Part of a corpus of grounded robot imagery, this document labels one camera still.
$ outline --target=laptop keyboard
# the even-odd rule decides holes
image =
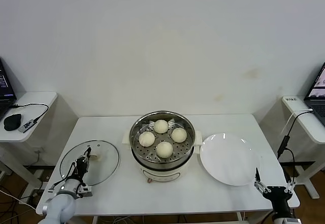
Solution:
[[[325,117],[325,105],[313,105],[312,109],[317,112],[321,117]]]

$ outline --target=white cable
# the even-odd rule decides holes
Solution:
[[[7,221],[9,221],[9,220],[11,220],[11,219],[13,219],[13,218],[15,218],[15,217],[21,216],[21,215],[23,215],[23,214],[25,214],[25,213],[27,213],[27,212],[29,212],[29,211],[31,211],[31,209],[26,210],[25,212],[22,212],[21,214],[18,214],[18,215],[15,215],[15,216],[13,216],[13,217],[10,217],[10,218],[8,218],[7,220],[4,220],[3,222],[0,222],[0,224],[5,223],[5,222],[7,222]]]
[[[291,116],[289,117],[288,121],[286,121],[286,124],[284,125],[282,131],[280,132],[280,135],[283,133],[283,131],[285,130],[286,126],[288,125],[290,119],[293,117],[293,115],[297,112],[302,112],[302,111],[313,111],[313,109],[305,109],[305,110],[298,110],[298,111],[294,111]]]
[[[0,192],[3,193],[3,194],[5,194],[5,195],[10,196],[11,198],[14,198],[15,200],[18,200],[20,203],[22,203],[22,204],[24,204],[24,205],[28,205],[30,208],[36,210],[33,206],[31,206],[31,205],[29,205],[29,204],[27,204],[27,203],[22,202],[20,199],[14,197],[14,196],[12,196],[12,195],[10,195],[10,194],[8,194],[8,193],[5,193],[5,192],[3,192],[2,190],[0,190]]]
[[[117,219],[115,219],[115,220],[113,221],[112,224],[116,224],[116,223],[118,223],[119,221],[124,220],[124,219],[127,219],[127,218],[129,218],[129,217],[131,217],[131,216],[129,215],[129,216],[126,216],[126,217],[124,217],[124,218],[117,218]]]

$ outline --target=black cable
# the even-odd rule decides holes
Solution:
[[[78,187],[76,188],[76,195],[79,197],[79,198],[83,198],[82,195],[78,194],[78,189],[80,188],[80,186],[82,185],[83,183],[79,183],[78,184]]]
[[[290,153],[292,155],[292,160],[294,161],[294,173],[292,175],[292,181],[294,182],[295,181],[295,167],[296,167],[295,155],[291,149],[285,148],[284,150],[290,151]]]
[[[31,167],[32,165],[36,164],[37,162],[39,162],[40,160],[40,151],[37,151],[38,155],[37,155],[37,160],[35,162],[33,162],[32,164],[30,164],[29,166],[26,167],[26,169],[28,169],[29,167]]]
[[[38,103],[29,103],[29,104],[26,104],[26,105],[14,104],[14,105],[11,105],[10,108],[18,108],[18,107],[25,107],[25,106],[46,106],[46,110],[40,116],[36,117],[34,119],[34,122],[37,122],[49,110],[48,105],[46,105],[46,104],[38,104]]]
[[[12,193],[5,187],[1,186],[1,188],[3,188],[5,191],[7,191],[10,195],[12,195]],[[12,199],[12,201],[8,201],[8,202],[0,202],[0,204],[10,204],[10,203],[13,203],[14,202],[14,198],[13,197],[10,197]]]
[[[296,120],[298,119],[298,117],[300,117],[300,116],[303,115],[303,114],[307,114],[307,113],[313,113],[313,111],[306,111],[306,112],[300,113],[298,116],[295,117],[295,119],[294,119],[294,121],[292,122],[292,125],[291,125],[291,127],[290,127],[290,129],[289,129],[289,132],[288,132],[287,136],[289,136],[289,134],[291,133],[291,130],[293,129],[293,127],[294,127],[294,125],[295,125],[295,122],[296,122]]]
[[[59,183],[65,181],[65,180],[68,178],[68,176],[69,176],[69,174],[70,174],[70,171],[71,171],[71,169],[72,169],[72,166],[74,166],[75,169],[76,169],[75,162],[72,162],[71,165],[70,165],[70,168],[69,168],[69,170],[68,170],[68,173],[67,173],[66,177],[63,178],[62,180],[60,180],[59,182],[56,182],[55,184],[53,184],[54,187],[57,186]]]
[[[273,213],[273,211],[271,211],[269,214],[267,214],[264,219],[261,221],[261,224],[263,224],[265,222],[265,220]]]
[[[295,119],[294,119],[294,121],[292,122],[292,125],[291,125],[291,127],[290,127],[290,129],[289,129],[289,132],[288,132],[288,134],[287,135],[285,135],[284,137],[283,137],[283,140],[282,140],[282,142],[281,142],[281,144],[280,144],[280,147],[279,147],[279,149],[278,149],[278,151],[277,151],[277,155],[278,155],[278,159],[280,158],[280,156],[283,154],[283,152],[284,152],[284,149],[287,147],[287,145],[288,145],[288,142],[289,142],[289,139],[290,139],[290,133],[291,133],[291,130],[293,129],[293,127],[294,127],[294,125],[295,125],[295,122],[296,122],[296,120],[297,120],[297,118],[298,117],[300,117],[301,115],[304,115],[304,114],[307,114],[307,113],[313,113],[313,111],[306,111],[306,112],[303,112],[303,113],[300,113],[299,115],[297,115],[296,117],[295,117]]]
[[[185,215],[183,215],[183,216],[184,216],[184,220],[185,220],[185,222],[186,222],[186,223],[188,223],[188,221],[187,221],[187,219],[186,219]]]

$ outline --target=cable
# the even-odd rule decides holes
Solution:
[[[3,186],[1,186],[1,185],[0,185],[0,187],[2,187],[5,191],[7,191],[9,194],[12,195],[12,193],[11,193],[7,188],[5,188],[5,187],[3,187]],[[13,198],[12,198],[12,201],[8,201],[8,202],[0,202],[0,204],[10,204],[10,203],[13,203],[13,202],[14,202],[14,200],[13,200]]]
[[[28,169],[29,167],[31,167],[32,165],[36,164],[37,162],[39,162],[40,160],[40,151],[37,151],[38,155],[37,155],[37,160],[35,162],[33,162],[32,164],[30,164],[29,166],[26,167],[26,169]]]
[[[289,129],[289,132],[288,132],[288,134],[286,135],[286,136],[284,136],[284,138],[283,138],[283,140],[282,140],[282,142],[281,142],[281,144],[280,144],[280,147],[279,147],[279,149],[278,149],[278,151],[277,151],[277,154],[278,154],[278,159],[280,158],[280,156],[283,154],[283,152],[284,152],[284,149],[287,147],[287,145],[288,145],[288,142],[289,142],[289,139],[290,139],[290,133],[291,133],[291,130],[293,129],[293,127],[294,127],[294,125],[295,125],[295,122],[296,122],[296,120],[298,119],[298,117],[300,117],[301,115],[304,115],[304,114],[306,114],[306,113],[312,113],[313,111],[312,110],[309,110],[309,111],[306,111],[306,112],[303,112],[303,113],[300,113],[299,115],[297,115],[296,117],[295,117],[295,119],[294,119],[294,121],[292,122],[292,125],[291,125],[291,127],[290,127],[290,129]]]
[[[187,219],[186,219],[185,215],[183,215],[183,217],[184,217],[184,220],[185,220],[185,222],[186,222],[186,223],[188,223],[188,221],[187,221]]]
[[[300,117],[301,115],[307,114],[307,113],[311,113],[311,112],[313,112],[313,110],[303,112],[303,113],[299,114],[298,116],[296,116],[295,119],[294,119],[294,121],[292,122],[292,125],[291,125],[291,127],[290,127],[290,129],[289,129],[289,132],[288,132],[287,136],[289,136],[291,130],[293,129],[293,127],[294,127],[294,125],[295,125],[296,120],[298,119],[298,117]]]
[[[14,105],[11,105],[10,108],[18,108],[18,107],[25,107],[25,106],[46,106],[46,110],[40,116],[36,117],[34,119],[34,122],[37,122],[49,110],[48,105],[46,105],[46,104],[38,104],[38,103],[29,103],[29,104],[26,104],[26,105],[14,104]]]
[[[25,213],[27,213],[27,212],[29,212],[29,211],[31,211],[31,209],[26,210],[25,212],[22,212],[22,213],[20,213],[20,214],[18,214],[18,215],[15,215],[15,216],[13,216],[13,217],[10,217],[10,218],[8,218],[7,220],[4,220],[3,222],[0,222],[0,224],[3,224],[3,223],[5,223],[5,222],[7,222],[7,221],[9,221],[9,220],[11,220],[11,219],[13,219],[13,218],[15,218],[15,217],[19,217],[19,216],[21,216],[21,215],[23,215],[23,214],[25,214]]]
[[[294,182],[295,181],[295,167],[296,167],[295,155],[291,149],[285,148],[284,150],[290,151],[290,153],[292,155],[292,160],[294,161],[294,173],[292,175],[292,181]]]
[[[293,117],[293,115],[297,112],[302,112],[302,111],[313,111],[313,109],[306,109],[306,110],[298,110],[298,111],[294,111],[293,113],[291,113],[288,121],[286,121],[286,124],[284,125],[283,129],[280,132],[280,135],[283,133],[284,129],[286,128],[286,126],[288,125],[288,123],[290,122],[291,118]]]
[[[10,195],[10,194],[7,194],[7,193],[5,193],[5,192],[3,192],[2,190],[0,190],[0,192],[1,193],[3,193],[3,194],[5,194],[5,195],[8,195],[8,196],[10,196],[11,198],[14,198],[15,200],[18,200],[20,203],[22,203],[22,204],[24,204],[24,205],[28,205],[30,208],[32,208],[32,209],[34,209],[34,210],[36,210],[33,206],[31,206],[31,205],[29,205],[29,204],[27,204],[27,203],[24,203],[24,202],[22,202],[20,199],[18,199],[18,198],[16,198],[16,197],[14,197],[14,196],[12,196],[12,195]]]
[[[273,213],[273,211],[271,211],[269,214],[267,214],[264,219],[261,221],[261,224],[263,224],[265,222],[265,220]]]
[[[129,217],[131,217],[131,216],[129,215],[129,216],[126,216],[126,217],[124,217],[124,218],[117,218],[116,220],[113,221],[112,224],[116,224],[116,223],[118,223],[119,221],[124,220],[124,219],[127,219],[127,218],[129,218]]]

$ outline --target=steamer pot handle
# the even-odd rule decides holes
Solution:
[[[200,146],[203,145],[202,133],[200,131],[195,131],[195,141],[194,141],[194,153],[200,154]]]

